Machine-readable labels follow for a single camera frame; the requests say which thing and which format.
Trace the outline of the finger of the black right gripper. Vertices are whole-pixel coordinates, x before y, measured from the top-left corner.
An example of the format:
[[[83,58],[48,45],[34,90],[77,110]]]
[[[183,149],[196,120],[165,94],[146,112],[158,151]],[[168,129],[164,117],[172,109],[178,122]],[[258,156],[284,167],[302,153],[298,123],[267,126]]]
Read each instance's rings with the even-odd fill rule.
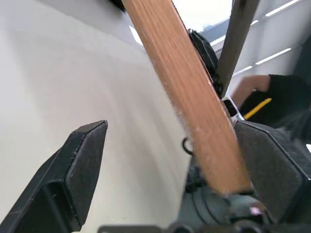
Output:
[[[197,31],[188,29],[189,38],[199,53],[208,73],[211,76],[212,85],[217,93],[221,95],[223,84],[219,80],[218,74],[218,58],[210,43]]]

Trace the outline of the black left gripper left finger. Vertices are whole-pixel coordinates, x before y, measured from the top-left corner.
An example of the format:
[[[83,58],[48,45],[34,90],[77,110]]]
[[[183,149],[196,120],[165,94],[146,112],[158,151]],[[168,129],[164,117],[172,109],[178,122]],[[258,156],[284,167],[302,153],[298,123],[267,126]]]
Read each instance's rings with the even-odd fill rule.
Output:
[[[73,233],[85,224],[98,182],[108,123],[74,130],[35,173],[0,233]]]

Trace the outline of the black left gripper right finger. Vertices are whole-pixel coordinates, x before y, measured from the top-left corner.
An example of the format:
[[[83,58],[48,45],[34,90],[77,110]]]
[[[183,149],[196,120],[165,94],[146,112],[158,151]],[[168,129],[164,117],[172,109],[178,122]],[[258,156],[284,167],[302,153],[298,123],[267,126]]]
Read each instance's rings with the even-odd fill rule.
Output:
[[[237,121],[234,130],[256,196],[274,224],[311,233],[311,153],[282,130]]]

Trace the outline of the wooden plank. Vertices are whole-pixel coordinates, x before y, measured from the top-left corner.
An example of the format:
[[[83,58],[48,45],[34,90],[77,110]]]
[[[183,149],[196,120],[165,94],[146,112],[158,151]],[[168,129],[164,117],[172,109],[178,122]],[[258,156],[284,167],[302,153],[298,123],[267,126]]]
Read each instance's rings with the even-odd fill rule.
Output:
[[[172,1],[122,1],[209,186],[223,195],[249,189],[232,123]]]

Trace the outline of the white ceiling light strip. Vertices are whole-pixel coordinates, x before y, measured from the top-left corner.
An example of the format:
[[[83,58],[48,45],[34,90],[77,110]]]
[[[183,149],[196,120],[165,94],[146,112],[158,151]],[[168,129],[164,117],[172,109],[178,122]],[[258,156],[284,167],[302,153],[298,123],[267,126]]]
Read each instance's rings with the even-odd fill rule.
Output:
[[[274,14],[276,14],[276,13],[278,13],[278,12],[284,10],[284,9],[286,9],[287,7],[290,7],[291,5],[296,4],[299,1],[301,1],[301,0],[291,0],[290,2],[280,6],[278,8],[276,8],[276,9],[274,9],[274,10],[268,12],[268,13],[266,13],[265,17],[270,17],[270,16],[272,16],[272,15],[274,15]]]
[[[265,63],[265,62],[267,62],[267,61],[269,61],[269,60],[272,60],[272,59],[274,59],[274,58],[276,58],[276,57],[278,57],[278,56],[280,56],[280,55],[282,55],[282,54],[284,54],[284,53],[289,52],[290,50],[291,50],[291,48],[284,49],[284,50],[282,50],[282,51],[280,51],[280,52],[278,52],[278,53],[275,53],[275,54],[273,54],[273,55],[271,55],[271,56],[269,56],[269,57],[266,57],[266,58],[264,58],[264,59],[262,59],[262,60],[256,62],[255,65],[258,66],[258,65],[260,65],[260,64],[263,64],[263,63]]]
[[[248,67],[246,67],[246,68],[243,68],[243,69],[241,69],[241,70],[239,70],[239,71],[233,73],[232,76],[236,76],[236,75],[241,74],[241,73],[243,73],[243,72],[245,72],[245,71],[248,71],[248,70],[250,70],[250,69],[252,69],[252,68],[253,68],[253,66],[248,66]]]

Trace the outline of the dark ribbed robot body part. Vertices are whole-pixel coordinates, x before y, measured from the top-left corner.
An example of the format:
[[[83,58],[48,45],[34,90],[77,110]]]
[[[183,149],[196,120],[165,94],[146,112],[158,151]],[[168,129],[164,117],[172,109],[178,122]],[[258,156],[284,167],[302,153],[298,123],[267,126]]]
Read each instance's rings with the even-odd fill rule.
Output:
[[[252,220],[258,224],[271,222],[254,194],[220,196],[214,192],[206,183],[195,157],[190,160],[178,220],[194,227],[231,225],[240,220]]]

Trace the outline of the person in black shirt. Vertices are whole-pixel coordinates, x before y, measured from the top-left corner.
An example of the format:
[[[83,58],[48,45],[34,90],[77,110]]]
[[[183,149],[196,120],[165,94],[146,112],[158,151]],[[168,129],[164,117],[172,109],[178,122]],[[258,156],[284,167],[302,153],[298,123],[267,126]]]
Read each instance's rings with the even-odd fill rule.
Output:
[[[253,91],[240,113],[245,120],[285,129],[292,139],[311,144],[311,86],[298,76],[268,75],[267,92]]]

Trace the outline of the grey metal post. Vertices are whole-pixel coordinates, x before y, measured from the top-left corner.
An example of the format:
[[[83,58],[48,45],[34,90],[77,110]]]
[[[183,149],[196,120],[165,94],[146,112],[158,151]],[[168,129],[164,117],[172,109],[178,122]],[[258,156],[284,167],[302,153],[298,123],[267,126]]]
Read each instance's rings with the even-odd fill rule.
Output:
[[[218,63],[221,97],[225,96],[260,0],[235,0]]]

